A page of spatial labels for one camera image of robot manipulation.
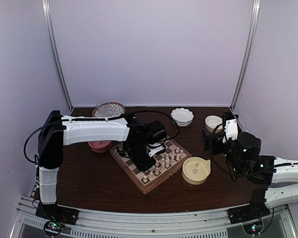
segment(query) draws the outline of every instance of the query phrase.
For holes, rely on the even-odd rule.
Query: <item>pink bowl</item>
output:
[[[90,141],[89,143],[90,148],[92,151],[96,153],[103,153],[106,152],[111,148],[113,145],[113,142],[108,140],[108,141]]]

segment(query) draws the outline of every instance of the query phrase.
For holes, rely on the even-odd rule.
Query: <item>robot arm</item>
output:
[[[39,134],[37,179],[43,205],[57,203],[57,174],[63,162],[64,145],[87,141],[124,141],[126,153],[142,171],[155,163],[153,155],[165,149],[159,143],[166,138],[164,126],[159,121],[144,124],[135,115],[99,120],[61,116],[59,111],[52,111],[45,125],[51,123],[54,124]]]
[[[261,140],[248,132],[238,134],[232,113],[223,114],[224,133],[214,135],[205,129],[204,149],[212,155],[223,153],[233,181],[247,177],[255,184],[298,182],[298,161],[260,156]],[[232,224],[267,216],[270,208],[298,201],[298,183],[278,188],[256,189],[247,206],[228,210]]]

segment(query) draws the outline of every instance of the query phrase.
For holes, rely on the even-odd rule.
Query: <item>bowl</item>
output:
[[[188,126],[193,121],[193,113],[185,108],[176,108],[171,112],[172,118],[178,126]]]
[[[217,125],[222,124],[222,118],[218,116],[208,116],[205,118],[205,128],[212,133]],[[223,126],[220,126],[215,134],[220,133],[223,130]]]
[[[88,144],[92,151],[96,153],[104,153],[112,147],[113,142],[112,141],[90,141]]]
[[[121,114],[124,114],[126,112],[125,107],[120,103],[110,102],[109,107],[110,107],[110,117],[117,117],[117,116],[120,116]],[[95,108],[93,110],[92,116],[94,118],[100,117],[98,108]]]
[[[191,157],[182,165],[184,180],[193,185],[203,184],[211,173],[211,161],[200,157]]]

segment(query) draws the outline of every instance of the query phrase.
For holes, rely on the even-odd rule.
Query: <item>chessboard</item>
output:
[[[110,154],[115,158],[118,164],[124,169],[126,174],[132,179],[137,187],[144,193],[148,193],[164,182],[169,176],[177,172],[184,161],[192,155],[181,147],[174,140],[169,140],[164,143],[165,152],[154,155],[156,160],[147,171],[140,171],[134,163],[129,159],[117,153],[117,148],[122,150],[123,143],[110,149]]]

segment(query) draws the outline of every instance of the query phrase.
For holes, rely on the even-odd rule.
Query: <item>logo on bowl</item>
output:
[[[192,170],[192,173],[194,173],[195,175],[198,173],[199,171],[196,169],[196,168],[194,168],[193,170]]]

